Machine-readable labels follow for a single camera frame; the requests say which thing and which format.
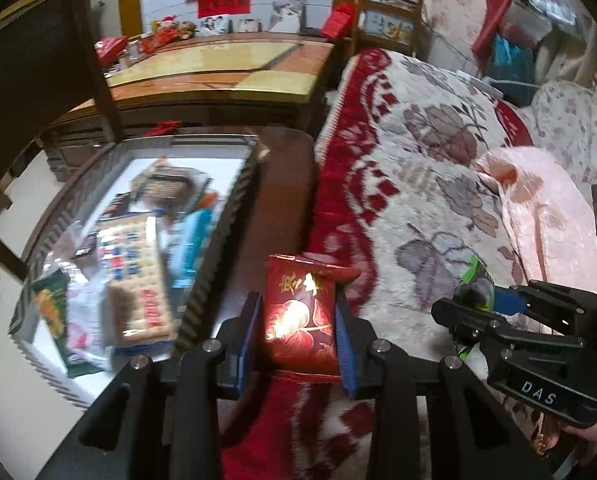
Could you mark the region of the small green snack packet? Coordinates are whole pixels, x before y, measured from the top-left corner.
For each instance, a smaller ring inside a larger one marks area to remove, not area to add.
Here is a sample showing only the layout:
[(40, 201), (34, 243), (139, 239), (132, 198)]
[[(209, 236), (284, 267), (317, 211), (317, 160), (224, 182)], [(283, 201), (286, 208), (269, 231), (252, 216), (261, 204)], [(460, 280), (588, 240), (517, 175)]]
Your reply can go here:
[[(484, 262), (472, 255), (466, 273), (455, 288), (453, 300), (460, 306), (482, 312), (493, 312), (495, 285)], [(480, 331), (476, 328), (460, 328), (453, 336), (455, 350), (461, 361), (466, 361), (472, 349), (479, 342)]]

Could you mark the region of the red gold snack packet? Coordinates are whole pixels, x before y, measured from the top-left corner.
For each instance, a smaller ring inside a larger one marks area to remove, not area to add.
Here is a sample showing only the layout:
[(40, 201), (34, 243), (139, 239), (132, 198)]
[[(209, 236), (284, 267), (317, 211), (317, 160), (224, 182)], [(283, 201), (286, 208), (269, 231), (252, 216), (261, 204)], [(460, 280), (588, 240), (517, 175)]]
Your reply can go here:
[(337, 376), (337, 288), (361, 275), (350, 266), (271, 255), (264, 295), (264, 344), (282, 372)]

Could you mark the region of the blue white snack packet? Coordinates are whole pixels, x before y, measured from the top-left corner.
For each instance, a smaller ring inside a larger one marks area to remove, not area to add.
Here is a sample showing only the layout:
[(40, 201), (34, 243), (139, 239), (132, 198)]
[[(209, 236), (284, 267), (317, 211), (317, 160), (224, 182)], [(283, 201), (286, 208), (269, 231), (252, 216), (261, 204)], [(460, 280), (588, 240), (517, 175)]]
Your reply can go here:
[(195, 280), (196, 260), (202, 254), (212, 219), (213, 211), (202, 208), (188, 214), (180, 222), (180, 229), (172, 245), (168, 264), (172, 287), (185, 289)]

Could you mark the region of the yellow biscuit pack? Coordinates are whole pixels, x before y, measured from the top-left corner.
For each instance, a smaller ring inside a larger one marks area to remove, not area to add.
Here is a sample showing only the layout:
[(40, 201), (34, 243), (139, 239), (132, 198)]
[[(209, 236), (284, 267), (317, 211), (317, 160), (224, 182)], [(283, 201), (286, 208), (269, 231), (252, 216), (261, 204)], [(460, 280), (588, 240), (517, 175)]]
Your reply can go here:
[(115, 353), (135, 356), (163, 347), (174, 337), (175, 322), (151, 212), (125, 214), (97, 224), (99, 264), (108, 274)]

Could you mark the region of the orange clear cracker pack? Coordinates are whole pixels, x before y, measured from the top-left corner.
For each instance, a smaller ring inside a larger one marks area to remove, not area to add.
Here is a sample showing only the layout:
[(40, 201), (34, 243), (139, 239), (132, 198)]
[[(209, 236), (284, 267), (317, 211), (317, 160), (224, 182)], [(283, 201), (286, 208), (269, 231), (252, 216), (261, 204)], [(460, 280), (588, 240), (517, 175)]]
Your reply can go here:
[(174, 166), (161, 157), (132, 179), (130, 203), (174, 221), (190, 214), (210, 182), (205, 171)]

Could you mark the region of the green cracker packet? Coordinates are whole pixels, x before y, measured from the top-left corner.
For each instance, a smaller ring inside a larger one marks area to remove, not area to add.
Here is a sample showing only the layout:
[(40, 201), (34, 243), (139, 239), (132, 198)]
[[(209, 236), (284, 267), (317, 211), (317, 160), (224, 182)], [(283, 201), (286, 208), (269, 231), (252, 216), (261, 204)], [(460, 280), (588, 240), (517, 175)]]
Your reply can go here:
[(67, 377), (75, 378), (101, 372), (100, 367), (68, 348), (67, 289), (68, 277), (60, 269), (37, 278), (32, 283), (39, 314), (48, 326), (56, 350), (65, 365)]

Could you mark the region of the white purple snack packet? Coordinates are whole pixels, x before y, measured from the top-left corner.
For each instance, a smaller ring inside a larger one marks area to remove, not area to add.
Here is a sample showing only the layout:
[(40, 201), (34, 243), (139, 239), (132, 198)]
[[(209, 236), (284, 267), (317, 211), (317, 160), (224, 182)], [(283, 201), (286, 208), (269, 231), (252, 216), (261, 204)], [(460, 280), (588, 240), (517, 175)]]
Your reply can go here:
[(108, 274), (77, 274), (67, 285), (67, 349), (98, 370), (111, 370), (113, 337), (108, 315)]

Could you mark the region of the pink quilt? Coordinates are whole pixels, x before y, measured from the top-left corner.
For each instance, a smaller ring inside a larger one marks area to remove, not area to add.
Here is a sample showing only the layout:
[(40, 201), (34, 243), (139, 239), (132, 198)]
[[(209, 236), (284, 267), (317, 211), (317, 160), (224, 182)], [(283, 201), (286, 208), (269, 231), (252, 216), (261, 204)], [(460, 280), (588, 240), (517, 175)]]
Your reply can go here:
[(597, 292), (594, 211), (553, 155), (530, 146), (494, 148), (473, 167), (498, 193), (525, 277)]

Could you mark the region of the white striped cardboard box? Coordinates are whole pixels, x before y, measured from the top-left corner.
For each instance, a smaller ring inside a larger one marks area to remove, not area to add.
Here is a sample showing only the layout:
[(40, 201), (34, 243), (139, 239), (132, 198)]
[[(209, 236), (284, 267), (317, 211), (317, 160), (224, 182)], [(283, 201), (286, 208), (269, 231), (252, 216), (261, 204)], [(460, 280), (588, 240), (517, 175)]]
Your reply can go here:
[(133, 356), (164, 360), (195, 341), (257, 163), (251, 134), (135, 138), (64, 188), (10, 325), (63, 399), (85, 410)]

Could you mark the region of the red cream floral blanket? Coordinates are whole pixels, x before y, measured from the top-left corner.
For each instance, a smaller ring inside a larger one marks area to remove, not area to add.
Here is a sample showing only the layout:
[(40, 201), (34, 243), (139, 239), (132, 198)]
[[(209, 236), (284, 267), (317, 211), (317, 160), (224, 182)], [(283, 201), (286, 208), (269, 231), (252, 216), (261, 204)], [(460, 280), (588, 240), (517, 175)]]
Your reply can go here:
[[(473, 163), (515, 142), (500, 104), (457, 75), (384, 49), (355, 55), (315, 146), (318, 181), (306, 254), (361, 275), (351, 309), (412, 356), (453, 348), (431, 308), (472, 255), (500, 286), (525, 280), (500, 200)], [(337, 376), (278, 370), (224, 434), (229, 479), (364, 477), (373, 405)]]

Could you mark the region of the red cloth under table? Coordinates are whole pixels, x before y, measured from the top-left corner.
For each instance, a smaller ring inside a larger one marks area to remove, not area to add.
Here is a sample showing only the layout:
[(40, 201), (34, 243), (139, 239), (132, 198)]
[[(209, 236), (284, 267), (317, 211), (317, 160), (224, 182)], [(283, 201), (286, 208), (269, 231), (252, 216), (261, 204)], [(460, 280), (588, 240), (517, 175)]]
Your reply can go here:
[(175, 134), (181, 126), (182, 122), (179, 120), (163, 120), (163, 122), (157, 122), (144, 136), (146, 138), (152, 138), (152, 136), (169, 136), (170, 134)]

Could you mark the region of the teal plastic bag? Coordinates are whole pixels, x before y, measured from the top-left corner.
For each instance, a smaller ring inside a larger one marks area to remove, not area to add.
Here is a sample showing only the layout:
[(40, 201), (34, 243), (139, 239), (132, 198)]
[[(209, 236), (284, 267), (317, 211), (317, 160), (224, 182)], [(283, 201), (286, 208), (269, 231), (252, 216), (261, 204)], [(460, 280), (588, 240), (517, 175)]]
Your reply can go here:
[(519, 107), (530, 105), (538, 89), (533, 51), (520, 48), (500, 35), (493, 40), (485, 76), (492, 79), (491, 85), (503, 92), (508, 101)]

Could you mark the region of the marble top wooden table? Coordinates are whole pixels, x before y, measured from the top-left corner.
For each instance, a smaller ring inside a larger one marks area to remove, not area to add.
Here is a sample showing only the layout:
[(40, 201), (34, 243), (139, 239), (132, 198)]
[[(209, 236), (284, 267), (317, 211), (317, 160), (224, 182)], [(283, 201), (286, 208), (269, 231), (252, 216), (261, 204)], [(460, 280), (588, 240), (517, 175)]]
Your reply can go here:
[(311, 132), (334, 60), (335, 46), (323, 38), (241, 32), (174, 42), (106, 82), (126, 129), (179, 120)]

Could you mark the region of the red gift bag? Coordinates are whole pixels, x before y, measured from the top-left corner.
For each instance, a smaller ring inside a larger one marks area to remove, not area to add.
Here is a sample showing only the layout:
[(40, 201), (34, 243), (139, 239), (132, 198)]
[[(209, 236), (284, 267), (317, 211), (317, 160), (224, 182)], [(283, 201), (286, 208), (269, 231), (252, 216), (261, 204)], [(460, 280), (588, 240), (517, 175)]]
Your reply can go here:
[(321, 35), (330, 41), (340, 41), (346, 37), (353, 27), (355, 6), (347, 2), (341, 2), (335, 6), (328, 16)]

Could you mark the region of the red plush toy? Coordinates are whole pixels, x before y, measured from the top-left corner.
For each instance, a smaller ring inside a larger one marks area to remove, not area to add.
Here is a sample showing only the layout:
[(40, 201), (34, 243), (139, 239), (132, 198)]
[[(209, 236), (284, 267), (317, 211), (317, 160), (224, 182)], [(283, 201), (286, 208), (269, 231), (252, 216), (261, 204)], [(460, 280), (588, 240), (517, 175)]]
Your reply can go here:
[(193, 38), (195, 32), (196, 25), (192, 21), (179, 21), (175, 15), (166, 15), (152, 22), (149, 35), (139, 40), (139, 50), (151, 55), (172, 42)]

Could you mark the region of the red gift box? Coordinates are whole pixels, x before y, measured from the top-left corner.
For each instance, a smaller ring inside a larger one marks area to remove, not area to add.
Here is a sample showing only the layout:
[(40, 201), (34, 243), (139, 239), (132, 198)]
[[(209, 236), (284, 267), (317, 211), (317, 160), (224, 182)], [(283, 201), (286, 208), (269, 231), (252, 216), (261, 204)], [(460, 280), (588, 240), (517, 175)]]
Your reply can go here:
[(102, 68), (115, 63), (118, 57), (126, 49), (128, 45), (128, 38), (126, 36), (118, 37), (104, 37), (94, 44), (99, 63)]

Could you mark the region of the wooden side shelf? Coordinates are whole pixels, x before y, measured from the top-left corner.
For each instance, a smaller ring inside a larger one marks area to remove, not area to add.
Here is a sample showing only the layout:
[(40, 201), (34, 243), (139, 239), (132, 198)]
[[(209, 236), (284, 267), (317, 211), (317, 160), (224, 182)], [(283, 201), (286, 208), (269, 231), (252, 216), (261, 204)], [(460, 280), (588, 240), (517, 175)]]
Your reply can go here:
[(355, 0), (352, 53), (378, 47), (416, 54), (422, 30), (423, 0)]

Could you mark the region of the cat photo frame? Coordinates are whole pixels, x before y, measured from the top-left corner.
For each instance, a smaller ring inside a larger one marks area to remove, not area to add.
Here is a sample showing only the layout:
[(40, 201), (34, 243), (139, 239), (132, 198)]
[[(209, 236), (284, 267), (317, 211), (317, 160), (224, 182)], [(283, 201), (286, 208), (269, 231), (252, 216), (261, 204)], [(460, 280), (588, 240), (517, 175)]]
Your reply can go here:
[(280, 34), (298, 34), (304, 25), (304, 14), (303, 0), (274, 1), (268, 30)]

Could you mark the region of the red wall banner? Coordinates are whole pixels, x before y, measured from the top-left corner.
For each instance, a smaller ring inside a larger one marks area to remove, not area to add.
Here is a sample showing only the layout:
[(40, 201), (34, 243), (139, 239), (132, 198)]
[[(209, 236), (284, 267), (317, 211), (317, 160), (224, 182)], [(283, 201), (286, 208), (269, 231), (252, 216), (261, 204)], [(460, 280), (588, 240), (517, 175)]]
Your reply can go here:
[(196, 0), (196, 10), (198, 10), (198, 18), (249, 14), (251, 0)]

